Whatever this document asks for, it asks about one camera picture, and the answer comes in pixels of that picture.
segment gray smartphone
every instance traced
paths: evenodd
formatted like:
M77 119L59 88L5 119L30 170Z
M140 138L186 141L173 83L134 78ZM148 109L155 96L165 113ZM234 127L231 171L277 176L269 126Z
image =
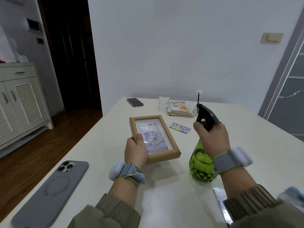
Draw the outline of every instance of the gray smartphone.
M127 101L133 106L133 107L137 107L137 106L143 106L143 103L138 100L137 98L128 98Z
M16 228L50 227L89 168L84 161L65 161L15 214Z

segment cabinet leg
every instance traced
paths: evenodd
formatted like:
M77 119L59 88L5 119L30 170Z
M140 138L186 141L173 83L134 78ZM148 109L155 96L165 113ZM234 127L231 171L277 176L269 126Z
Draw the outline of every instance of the cabinet leg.
M54 129L54 126L53 126L53 123L52 121L50 121L48 124L47 124L47 127L51 130L51 129Z

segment hand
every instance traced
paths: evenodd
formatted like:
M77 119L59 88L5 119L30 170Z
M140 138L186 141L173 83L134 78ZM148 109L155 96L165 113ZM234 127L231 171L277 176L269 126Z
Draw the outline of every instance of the hand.
M231 149L228 132L223 123L215 123L209 132L203 127L203 124L204 121L194 122L193 128L199 135L206 153L212 159Z
M137 134L136 138L128 138L127 145L125 149L125 163L133 162L141 170L146 165L148 159L148 151L145 143L143 142L143 137L141 134Z

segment dark wooden door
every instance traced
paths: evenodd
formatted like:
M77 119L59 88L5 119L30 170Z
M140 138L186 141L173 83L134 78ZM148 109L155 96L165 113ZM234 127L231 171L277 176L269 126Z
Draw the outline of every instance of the dark wooden door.
M88 0L38 4L65 109L101 109Z

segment black spray nozzle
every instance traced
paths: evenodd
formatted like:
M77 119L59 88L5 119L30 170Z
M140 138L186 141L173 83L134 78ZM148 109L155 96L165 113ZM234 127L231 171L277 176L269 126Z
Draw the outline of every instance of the black spray nozzle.
M209 108L205 107L200 103L198 103L196 106L199 109L199 114L197 116L196 121L201 122L204 119L204 127L208 132L212 129L214 123L221 123Z

